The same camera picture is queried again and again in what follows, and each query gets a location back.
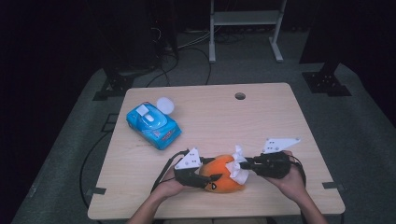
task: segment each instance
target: table top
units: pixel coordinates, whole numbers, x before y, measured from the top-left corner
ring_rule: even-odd
[[[240,95],[245,99],[238,100]],[[160,97],[175,103],[170,115],[182,134],[165,150],[158,150],[127,124],[126,114],[143,102]],[[344,203],[332,182],[304,115],[286,83],[237,84],[130,89],[125,95],[116,128],[88,216],[92,219],[129,218],[146,200],[155,179],[173,155],[197,147],[210,158],[233,154],[240,145],[245,157],[259,156],[267,138],[301,138],[288,150],[303,164],[306,188],[320,211],[341,214]],[[187,189],[166,200],[156,218],[266,217],[299,215],[298,206],[260,176],[251,172],[244,190],[212,193]]]

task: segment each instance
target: plush toy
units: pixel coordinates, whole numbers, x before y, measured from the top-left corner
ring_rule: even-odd
[[[227,164],[234,162],[233,155],[217,156],[213,161],[203,165],[199,171],[200,175],[211,176],[222,174],[221,178],[213,181],[206,186],[206,190],[216,193],[231,193],[244,189],[244,184],[239,184],[231,178],[231,173],[226,167]]]

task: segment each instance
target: forearm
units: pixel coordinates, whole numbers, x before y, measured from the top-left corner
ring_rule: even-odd
[[[327,224],[326,218],[321,214],[318,207],[312,201],[311,197],[306,194],[301,199],[297,200],[297,205],[300,207],[308,224]]]
[[[140,205],[134,215],[127,221],[127,224],[150,224],[154,219],[158,207],[165,200],[165,197],[156,194],[154,191]]]

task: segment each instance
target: gray floor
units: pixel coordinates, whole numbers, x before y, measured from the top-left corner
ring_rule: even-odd
[[[352,96],[329,97],[313,94],[302,72],[318,71],[321,64],[299,64],[307,33],[281,32],[278,44],[285,58],[277,63],[269,47],[270,33],[245,35],[231,45],[217,45],[217,62],[211,65],[208,84],[287,82],[291,85],[308,125],[318,143],[334,181],[346,189],[341,196],[346,205],[345,223],[392,223],[396,219],[396,130],[365,91],[356,74],[343,65],[338,79]],[[179,45],[197,36],[179,35]],[[208,51],[207,42],[195,48]],[[166,57],[163,69],[175,60]],[[139,77],[133,87],[142,88],[162,71]],[[171,86],[204,85],[209,74],[205,55],[198,50],[182,50],[177,67],[168,73]],[[95,223],[78,187],[81,166],[82,188],[87,201],[99,176],[110,134],[101,132],[107,116],[118,113],[122,97],[106,101],[92,98],[104,84],[102,70],[93,74],[58,136],[40,174],[27,195],[14,223]],[[164,77],[150,87],[166,86]],[[340,216],[328,217],[340,223]],[[301,223],[299,217],[277,217],[280,223]],[[103,223],[124,223],[107,220]]]

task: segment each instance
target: white ball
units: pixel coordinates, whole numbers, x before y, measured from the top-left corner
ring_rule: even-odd
[[[157,100],[157,108],[165,115],[169,115],[175,109],[175,105],[169,98],[161,97]]]

